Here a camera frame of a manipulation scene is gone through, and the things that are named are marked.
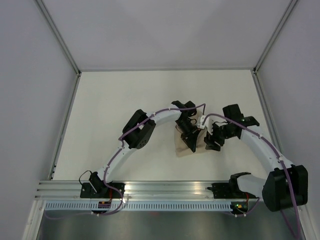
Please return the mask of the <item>aluminium mounting rail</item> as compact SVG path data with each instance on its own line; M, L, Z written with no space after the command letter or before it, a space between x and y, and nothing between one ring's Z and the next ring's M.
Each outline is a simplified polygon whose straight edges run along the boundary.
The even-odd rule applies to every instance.
M120 191L123 192L124 198L133 201L245 200L214 199L207 187L221 182L227 181L116 181L114 185L121 185ZM83 183L71 180L43 180L39 182L34 198L36 200L88 200L89 198L80 198Z

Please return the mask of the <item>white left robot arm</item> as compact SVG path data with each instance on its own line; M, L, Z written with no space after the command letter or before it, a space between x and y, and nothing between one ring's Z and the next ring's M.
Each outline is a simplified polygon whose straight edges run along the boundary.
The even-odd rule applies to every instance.
M80 198L121 198L124 184L113 183L115 173L135 151L146 146L155 128L165 123L176 123L181 130L180 138L194 153L201 130L191 123L191 117L197 114L199 108L205 107L204 103L196 106L192 101L183 104L176 100L167 108L152 113L138 109L124 126L122 135L118 139L120 145L114 155L99 170L88 171L90 173L88 182L80 182Z

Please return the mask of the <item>right aluminium frame post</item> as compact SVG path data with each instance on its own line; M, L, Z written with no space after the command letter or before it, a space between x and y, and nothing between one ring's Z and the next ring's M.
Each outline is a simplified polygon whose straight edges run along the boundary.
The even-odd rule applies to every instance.
M262 64L264 63L266 57L268 56L270 50L272 49L273 45L275 44L277 38L279 37L280 33L282 32L285 24L289 20L291 14L295 10L299 0L290 0L287 7L285 8L281 18L279 19L274 31L272 32L267 44L265 45L261 55L259 56L256 64L252 68L252 72L256 75L259 69L261 68Z

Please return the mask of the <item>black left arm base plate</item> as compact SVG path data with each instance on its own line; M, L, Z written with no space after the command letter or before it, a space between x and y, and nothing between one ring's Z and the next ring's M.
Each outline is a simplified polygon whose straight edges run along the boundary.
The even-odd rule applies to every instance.
M80 191L81 199L120 199L121 195L118 191L103 186L101 190L95 191L91 184L83 183Z

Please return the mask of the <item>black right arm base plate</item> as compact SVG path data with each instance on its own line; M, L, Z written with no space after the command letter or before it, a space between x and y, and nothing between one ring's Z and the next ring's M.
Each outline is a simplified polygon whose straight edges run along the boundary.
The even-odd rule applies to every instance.
M212 192L213 198L217 199L257 199L258 197L251 194L245 193L240 190L233 189L227 182L215 182L206 188L208 191Z

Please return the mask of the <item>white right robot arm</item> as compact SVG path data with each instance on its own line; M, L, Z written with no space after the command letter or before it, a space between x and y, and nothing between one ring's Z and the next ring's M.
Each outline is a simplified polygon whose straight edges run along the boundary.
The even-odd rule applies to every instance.
M253 116L244 116L238 104L228 105L222 111L220 118L225 120L222 125L213 121L214 113L199 118L198 127L207 131L206 149L220 151L226 140L238 138L249 147L267 173L266 178L250 172L231 175L229 194L239 198L248 193L261 198L272 212L305 205L308 202L307 169L288 160L267 140L259 122Z

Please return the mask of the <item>left aluminium frame post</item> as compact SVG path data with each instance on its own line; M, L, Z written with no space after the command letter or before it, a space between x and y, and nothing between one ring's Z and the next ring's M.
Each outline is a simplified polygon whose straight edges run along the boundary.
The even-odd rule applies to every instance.
M68 63L70 64L71 68L75 72L77 76L81 74L81 70L79 69L75 59L73 58L63 36L61 35L53 17L51 16L45 2L43 0L34 0L33 1L38 8L39 12L43 16L46 24L48 25L50 31L52 32L54 38L56 39L62 53L64 54L65 58L67 59Z

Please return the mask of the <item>aluminium frame post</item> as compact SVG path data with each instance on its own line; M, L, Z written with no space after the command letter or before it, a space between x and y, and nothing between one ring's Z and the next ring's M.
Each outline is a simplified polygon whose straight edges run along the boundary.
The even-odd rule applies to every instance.
M261 55L259 56L256 64L252 68L252 72L256 75L259 69L261 68L262 64L264 63L266 57L268 56L270 50L272 49L273 45L275 44L277 38L279 37L280 33L282 32L285 24L289 20L291 14L295 10L299 0L290 0L287 7L285 8L281 18L279 19L274 31L272 32L267 44L265 45Z
M77 76L81 74L81 70L79 69L75 59L73 58L63 36L61 35L53 17L51 16L45 2L43 0L34 0L33 1L38 8L39 12L43 16L46 24L48 25L50 31L52 32L54 38L56 39L62 53L64 54L65 58L67 59L68 63L70 64L71 68L75 72Z

